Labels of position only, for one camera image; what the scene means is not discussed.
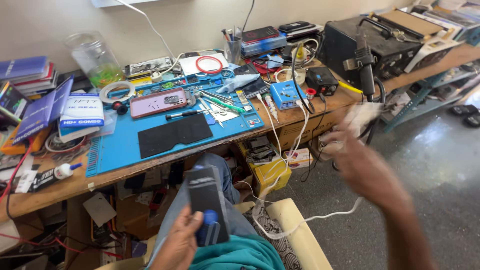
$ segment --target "red phone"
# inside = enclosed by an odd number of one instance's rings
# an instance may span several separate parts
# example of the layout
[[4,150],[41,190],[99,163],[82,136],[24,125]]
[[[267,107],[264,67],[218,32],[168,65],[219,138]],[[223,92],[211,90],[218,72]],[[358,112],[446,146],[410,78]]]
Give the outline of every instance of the red phone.
[[151,210],[159,209],[163,199],[165,198],[165,194],[167,194],[167,189],[164,187],[154,191],[152,200],[150,201],[150,205],[148,207]]

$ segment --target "clear plastic jar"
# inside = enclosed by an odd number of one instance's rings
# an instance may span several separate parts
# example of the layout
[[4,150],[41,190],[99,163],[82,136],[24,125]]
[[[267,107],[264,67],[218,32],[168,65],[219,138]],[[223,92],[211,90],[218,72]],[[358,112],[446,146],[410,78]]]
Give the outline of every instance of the clear plastic jar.
[[65,45],[95,87],[125,80],[122,68],[98,31],[73,34],[66,38]]

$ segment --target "jeans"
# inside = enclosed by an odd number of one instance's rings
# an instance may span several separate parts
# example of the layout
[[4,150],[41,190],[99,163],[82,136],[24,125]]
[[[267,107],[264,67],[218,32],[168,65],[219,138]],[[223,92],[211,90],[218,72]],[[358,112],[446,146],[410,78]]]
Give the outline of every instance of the jeans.
[[[225,160],[218,155],[205,153],[197,160],[197,162],[195,162],[195,165],[213,165],[218,168],[222,191],[225,196],[225,208],[227,210],[227,220],[230,229],[229,233],[237,236],[257,234],[248,220],[233,208],[234,204],[240,203],[240,193],[232,185],[232,175],[230,174],[230,169]],[[156,237],[155,247],[150,257],[149,265],[153,262],[156,254],[160,250],[160,247],[170,231],[173,222],[175,222],[178,213],[180,213],[183,207],[189,202],[186,182],[187,181],[183,181],[177,196],[170,205],[170,208],[168,208],[165,218],[162,221],[162,225],[160,226],[160,230]]]

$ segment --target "red wire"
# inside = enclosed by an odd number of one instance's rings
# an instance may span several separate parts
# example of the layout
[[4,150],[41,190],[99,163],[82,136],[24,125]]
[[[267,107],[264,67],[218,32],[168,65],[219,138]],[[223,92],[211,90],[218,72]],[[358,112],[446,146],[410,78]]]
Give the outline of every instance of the red wire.
[[78,252],[78,253],[85,253],[84,251],[80,251],[80,250],[76,250],[74,248],[71,248],[69,246],[67,246],[66,244],[62,243],[62,241],[60,241],[60,239],[58,239],[57,237],[55,237],[55,240],[57,240],[57,242],[64,248],[68,249],[68,250],[71,250],[71,251],[75,251],[75,252]]
[[0,197],[0,203],[1,203],[1,201],[3,200],[3,197],[5,197],[5,195],[7,195],[7,194],[10,192],[10,188],[11,188],[11,186],[12,186],[13,179],[15,178],[15,175],[17,174],[18,169],[20,168],[20,166],[21,166],[22,163],[24,162],[25,158],[28,156],[28,154],[30,154],[30,151],[32,150],[33,139],[32,139],[32,138],[28,138],[28,142],[29,142],[30,145],[28,146],[28,149],[27,149],[27,151],[25,152],[25,154],[24,154],[24,156],[22,157],[22,159],[20,160],[20,162],[17,164],[17,167],[15,167],[15,170],[13,171],[12,176],[10,177],[10,180],[8,181],[7,187],[5,188],[5,190],[3,191],[3,194],[2,194],[1,197]]
[[[0,203],[3,199],[3,197],[5,197],[6,194],[8,194],[10,192],[10,188],[11,188],[11,185],[12,185],[12,181],[13,179],[15,178],[15,175],[17,174],[18,172],[18,169],[20,168],[20,166],[22,165],[22,163],[24,162],[26,156],[28,156],[28,154],[30,154],[30,151],[32,150],[32,146],[33,146],[33,139],[32,138],[28,138],[28,142],[29,142],[29,146],[28,146],[28,149],[27,151],[25,152],[24,156],[22,157],[22,159],[20,160],[20,162],[17,164],[17,166],[15,167],[15,170],[13,171],[13,174],[12,176],[10,177],[10,180],[8,181],[7,183],[7,187],[5,188],[5,190],[3,191],[3,194],[2,196],[0,197]],[[80,250],[76,250],[74,248],[71,248],[67,245],[65,245],[62,241],[60,241],[59,238],[55,237],[55,239],[51,242],[48,242],[48,243],[44,243],[44,244],[39,244],[39,243],[35,243],[35,242],[32,242],[32,241],[28,241],[26,239],[23,239],[23,238],[20,238],[20,237],[16,237],[16,236],[11,236],[11,235],[7,235],[7,234],[3,234],[3,233],[0,233],[0,236],[3,236],[3,237],[7,237],[7,238],[11,238],[11,239],[16,239],[16,240],[19,240],[21,242],[25,242],[25,243],[28,243],[28,244],[32,244],[32,245],[51,245],[53,244],[54,242],[58,242],[60,245],[62,245],[62,247],[68,249],[68,250],[71,250],[71,251],[74,251],[74,252],[78,252],[78,253],[84,253],[83,251],[80,251]],[[118,254],[115,254],[115,253],[111,253],[111,252],[108,252],[108,251],[102,251],[103,253],[109,255],[109,256],[114,256],[114,257],[117,257],[117,258],[123,258],[122,255],[118,255]]]
[[11,239],[20,240],[20,241],[22,241],[22,242],[29,243],[29,244],[32,244],[32,245],[41,245],[41,244],[39,244],[39,243],[31,242],[31,241],[28,241],[28,240],[23,239],[23,238],[20,238],[20,237],[15,237],[15,236],[3,234],[3,233],[0,233],[0,236],[8,237],[8,238],[11,238]]
[[[7,237],[7,238],[11,238],[11,239],[16,239],[16,240],[19,240],[21,242],[25,242],[25,243],[28,243],[28,244],[32,244],[32,245],[51,245],[53,244],[54,242],[57,242],[59,243],[62,247],[68,249],[68,250],[71,250],[71,251],[74,251],[74,252],[78,252],[78,253],[85,253],[84,251],[80,251],[80,250],[76,250],[74,248],[71,248],[69,246],[67,246],[66,244],[64,244],[62,241],[60,241],[60,239],[58,237],[55,237],[55,239],[53,239],[53,241],[51,242],[48,242],[48,243],[44,243],[44,244],[39,244],[39,243],[35,243],[35,242],[32,242],[32,241],[28,241],[26,239],[23,239],[23,238],[20,238],[20,237],[16,237],[16,236],[11,236],[11,235],[7,235],[7,234],[3,234],[3,233],[0,233],[0,236],[3,236],[3,237]],[[122,255],[119,255],[119,254],[115,254],[115,253],[111,253],[111,252],[108,252],[108,251],[102,251],[103,253],[109,255],[109,256],[113,256],[113,257],[117,257],[117,258],[123,258]]]

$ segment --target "green tool handle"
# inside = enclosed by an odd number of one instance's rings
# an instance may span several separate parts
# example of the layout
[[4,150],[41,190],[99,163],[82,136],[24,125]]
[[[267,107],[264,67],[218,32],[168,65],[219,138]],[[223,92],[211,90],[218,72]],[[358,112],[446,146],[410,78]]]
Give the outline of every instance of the green tool handle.
[[213,102],[215,102],[215,103],[217,103],[217,104],[220,104],[220,105],[222,105],[222,106],[225,106],[225,107],[227,107],[227,108],[229,108],[229,109],[231,109],[231,110],[235,110],[235,111],[237,111],[237,112],[246,112],[246,110],[244,110],[244,109],[242,109],[242,108],[239,108],[239,107],[237,107],[237,106],[233,106],[233,105],[230,105],[230,104],[226,104],[226,103],[220,101],[220,100],[217,99],[217,98],[211,97],[210,100],[213,101]]

